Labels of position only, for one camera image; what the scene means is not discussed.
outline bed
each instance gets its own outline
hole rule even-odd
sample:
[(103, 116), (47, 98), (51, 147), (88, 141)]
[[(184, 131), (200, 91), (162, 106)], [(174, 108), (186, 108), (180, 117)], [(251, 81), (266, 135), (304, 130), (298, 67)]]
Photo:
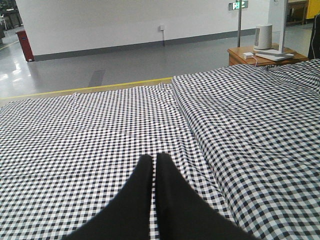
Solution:
[[(172, 84), (0, 110), (0, 237), (62, 239), (139, 156), (166, 152), (216, 212), (260, 239), (320, 239), (320, 60), (234, 65)], [(159, 239), (155, 195), (150, 239)]]

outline gray floor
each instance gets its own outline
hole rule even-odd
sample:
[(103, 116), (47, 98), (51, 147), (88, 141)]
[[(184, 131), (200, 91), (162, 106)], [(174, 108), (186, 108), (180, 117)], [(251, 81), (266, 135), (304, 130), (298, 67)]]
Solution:
[[(172, 77), (227, 66), (228, 48), (237, 38), (146, 47), (81, 57), (26, 62), (17, 31), (5, 32), (0, 45), (0, 98)], [(285, 46), (308, 55), (312, 24), (287, 27)], [(272, 36), (279, 40), (279, 33)], [(254, 36), (241, 38), (241, 45)]]

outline white cylindrical device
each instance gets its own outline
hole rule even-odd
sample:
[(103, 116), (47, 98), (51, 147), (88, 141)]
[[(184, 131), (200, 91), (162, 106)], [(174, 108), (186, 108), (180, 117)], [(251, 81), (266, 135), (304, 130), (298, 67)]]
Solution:
[(272, 24), (258, 24), (255, 28), (255, 41), (253, 49), (256, 51), (271, 49)]

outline mattress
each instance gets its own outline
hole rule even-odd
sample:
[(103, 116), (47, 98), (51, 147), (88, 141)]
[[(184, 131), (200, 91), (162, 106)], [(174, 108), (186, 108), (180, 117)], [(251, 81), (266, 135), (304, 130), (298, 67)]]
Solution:
[[(232, 219), (170, 84), (11, 102), (0, 126), (1, 239), (61, 239), (114, 198), (140, 155), (162, 152)], [(150, 238), (159, 239), (154, 188)]]
[(260, 239), (320, 239), (320, 59), (172, 85), (235, 223)]

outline exit sign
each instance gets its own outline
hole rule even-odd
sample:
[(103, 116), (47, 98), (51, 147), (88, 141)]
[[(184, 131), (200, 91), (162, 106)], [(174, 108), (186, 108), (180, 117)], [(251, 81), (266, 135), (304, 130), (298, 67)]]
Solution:
[[(248, 1), (244, 0), (241, 2), (242, 2), (242, 8), (247, 9), (248, 8)], [(239, 8), (240, 8), (240, 1), (229, 3), (229, 11), (238, 10)]]

